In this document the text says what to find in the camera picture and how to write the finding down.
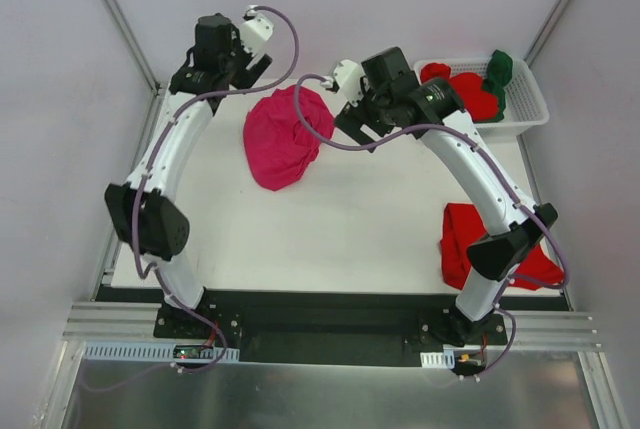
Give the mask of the magenta t shirt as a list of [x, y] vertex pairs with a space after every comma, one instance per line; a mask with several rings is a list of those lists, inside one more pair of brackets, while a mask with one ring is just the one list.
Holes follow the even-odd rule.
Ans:
[[255, 182], [278, 191], [299, 181], [319, 154], [320, 141], [305, 126], [330, 139], [334, 117], [316, 92], [301, 88], [298, 118], [294, 88], [277, 89], [249, 111], [243, 127], [247, 163]]

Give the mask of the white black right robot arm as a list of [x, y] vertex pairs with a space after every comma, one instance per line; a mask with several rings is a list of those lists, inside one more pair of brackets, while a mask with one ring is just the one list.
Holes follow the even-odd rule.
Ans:
[[368, 151], [380, 137], [412, 134], [450, 171], [475, 206], [484, 234], [466, 253], [470, 271], [449, 311], [429, 326], [431, 336], [456, 347], [481, 337], [509, 278], [558, 218], [550, 203], [538, 204], [503, 173], [452, 82], [425, 81], [398, 47], [362, 63], [348, 59], [329, 74], [328, 90], [346, 105], [335, 118], [343, 133]]

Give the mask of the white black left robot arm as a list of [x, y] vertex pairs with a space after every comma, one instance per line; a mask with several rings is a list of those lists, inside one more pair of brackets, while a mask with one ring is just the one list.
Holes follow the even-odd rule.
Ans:
[[115, 232], [130, 247], [138, 277], [154, 276], [165, 302], [183, 307], [176, 323], [192, 338], [210, 330], [212, 315], [199, 305], [205, 289], [186, 254], [190, 223], [176, 205], [177, 189], [197, 139], [226, 92], [252, 88], [271, 64], [265, 47], [273, 32], [273, 23], [255, 10], [239, 25], [221, 14], [200, 17], [141, 161], [124, 183], [105, 190]]

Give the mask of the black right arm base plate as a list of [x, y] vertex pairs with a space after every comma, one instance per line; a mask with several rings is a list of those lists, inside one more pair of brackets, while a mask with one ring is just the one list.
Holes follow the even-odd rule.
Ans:
[[490, 311], [478, 321], [467, 319], [457, 308], [426, 309], [419, 313], [419, 336], [423, 344], [443, 346], [505, 346], [508, 342], [504, 317]]

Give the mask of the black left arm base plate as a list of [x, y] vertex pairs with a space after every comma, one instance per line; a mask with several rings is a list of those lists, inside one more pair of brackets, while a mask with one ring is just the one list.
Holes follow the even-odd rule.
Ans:
[[[195, 312], [214, 323], [228, 342], [235, 344], [240, 340], [242, 329], [239, 315], [220, 313], [207, 302], [198, 306]], [[163, 303], [157, 311], [153, 336], [159, 339], [192, 339], [201, 342], [214, 336], [214, 340], [218, 340], [217, 333], [209, 324], [167, 303]]]

